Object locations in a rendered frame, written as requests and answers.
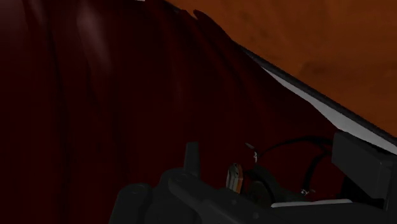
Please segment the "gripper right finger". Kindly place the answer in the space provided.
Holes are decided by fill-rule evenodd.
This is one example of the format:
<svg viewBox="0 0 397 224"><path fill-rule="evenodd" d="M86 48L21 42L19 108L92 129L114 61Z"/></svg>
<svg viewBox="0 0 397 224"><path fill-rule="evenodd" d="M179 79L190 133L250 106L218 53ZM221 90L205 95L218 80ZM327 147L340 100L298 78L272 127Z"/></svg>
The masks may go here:
<svg viewBox="0 0 397 224"><path fill-rule="evenodd" d="M333 138L331 162L371 199L382 199L382 209L368 204L341 200L334 206L380 214L397 214L397 156L347 132Z"/></svg>

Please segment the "dark red draped fabric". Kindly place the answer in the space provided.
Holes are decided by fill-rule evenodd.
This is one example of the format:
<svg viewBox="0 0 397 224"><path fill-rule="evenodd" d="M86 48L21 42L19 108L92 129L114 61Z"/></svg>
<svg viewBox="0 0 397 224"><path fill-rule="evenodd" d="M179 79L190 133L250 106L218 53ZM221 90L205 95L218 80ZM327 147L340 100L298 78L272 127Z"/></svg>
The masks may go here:
<svg viewBox="0 0 397 224"><path fill-rule="evenodd" d="M121 188L200 147L225 185L252 144L297 192L336 128L206 14L162 0L0 0L0 224L108 224Z"/></svg>

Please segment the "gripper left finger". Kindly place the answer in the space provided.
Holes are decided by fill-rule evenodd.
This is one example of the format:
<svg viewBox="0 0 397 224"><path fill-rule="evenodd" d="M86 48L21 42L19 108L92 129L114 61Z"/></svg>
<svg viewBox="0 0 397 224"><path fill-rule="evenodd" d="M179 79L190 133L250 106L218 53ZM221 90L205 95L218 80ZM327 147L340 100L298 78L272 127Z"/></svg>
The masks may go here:
<svg viewBox="0 0 397 224"><path fill-rule="evenodd" d="M187 172L200 176L200 152L197 142L186 144L182 168L165 171L156 187L134 183L123 187L117 195L109 224L224 224L214 214L199 214L169 190L169 179Z"/></svg>

